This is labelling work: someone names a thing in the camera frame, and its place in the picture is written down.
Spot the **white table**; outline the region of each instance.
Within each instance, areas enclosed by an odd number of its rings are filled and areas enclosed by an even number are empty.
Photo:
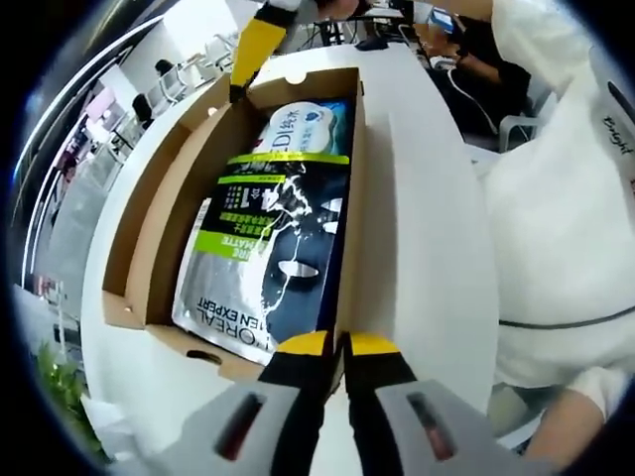
[[[364,13],[362,17],[400,19],[404,18],[404,15],[399,10],[396,10],[394,8],[373,7],[366,13]]]
[[[257,81],[351,65],[364,82],[368,137],[360,327],[389,335],[420,379],[440,380],[484,412],[498,319],[485,207],[458,130],[416,58],[401,45],[310,50],[269,61]],[[97,225],[83,288],[90,392],[123,407],[146,451],[172,443],[184,419],[231,384],[146,332],[103,323],[100,285],[115,225],[160,138],[192,100],[157,119],[128,158]],[[361,474],[342,389],[327,403],[320,434],[312,474]]]

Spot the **package image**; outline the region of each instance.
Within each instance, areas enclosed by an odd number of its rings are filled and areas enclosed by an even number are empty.
[[[228,162],[191,233],[176,325],[260,364],[278,343],[334,326],[346,113],[345,101],[280,107],[254,152]]]

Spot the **person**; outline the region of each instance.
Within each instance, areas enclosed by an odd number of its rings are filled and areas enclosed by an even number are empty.
[[[455,68],[429,69],[463,134],[497,136],[505,116],[520,115],[527,103],[529,73],[505,61],[488,22],[457,17],[447,35],[437,25],[416,24],[428,58],[446,57]]]
[[[152,107],[148,103],[148,99],[145,94],[137,94],[132,100],[132,108],[135,111],[137,120],[141,127],[146,130],[154,122],[152,118]]]
[[[346,18],[356,3],[325,13]],[[559,99],[538,137],[501,155],[482,189],[499,278],[496,377],[568,387],[528,452],[571,467],[610,426],[635,371],[632,110],[613,81],[596,78],[591,60],[610,63],[599,44],[555,1],[428,3],[490,22],[499,55]]]
[[[175,66],[169,62],[167,59],[159,59],[155,63],[155,71],[159,76],[165,76],[168,74]]]

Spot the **white chair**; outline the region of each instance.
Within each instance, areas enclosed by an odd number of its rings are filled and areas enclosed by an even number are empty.
[[[221,73],[231,71],[233,66],[233,51],[227,41],[216,36],[211,42],[205,45],[205,60],[203,67],[214,67]]]

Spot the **cardboard box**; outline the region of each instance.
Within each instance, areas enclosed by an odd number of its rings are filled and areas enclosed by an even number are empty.
[[[216,105],[218,91],[228,98],[226,82],[214,89],[199,99],[166,137],[133,191],[106,265],[104,313],[108,324],[145,329],[184,355],[218,364],[224,377],[254,379],[261,366],[172,323],[179,267],[196,213],[227,161],[250,152],[266,121],[261,111],[300,100],[352,99],[351,178],[336,318],[337,329],[347,328],[355,314],[357,244],[362,228],[363,89],[356,68],[316,71],[298,84],[281,78],[255,86],[248,100],[225,104],[206,117],[207,108]]]

